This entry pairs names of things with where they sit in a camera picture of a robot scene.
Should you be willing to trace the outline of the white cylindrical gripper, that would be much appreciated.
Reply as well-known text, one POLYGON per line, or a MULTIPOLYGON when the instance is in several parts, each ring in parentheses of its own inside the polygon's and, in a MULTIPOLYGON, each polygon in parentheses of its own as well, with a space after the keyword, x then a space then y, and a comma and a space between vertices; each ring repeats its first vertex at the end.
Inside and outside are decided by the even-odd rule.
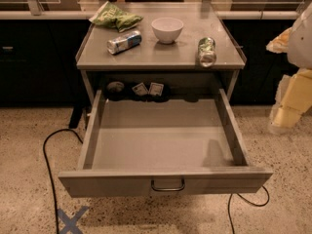
POLYGON ((312 107, 312 4, 292 28, 271 40, 266 50, 275 54, 288 52, 288 61, 300 68, 295 75, 282 77, 270 112, 269 131, 283 134, 312 107))

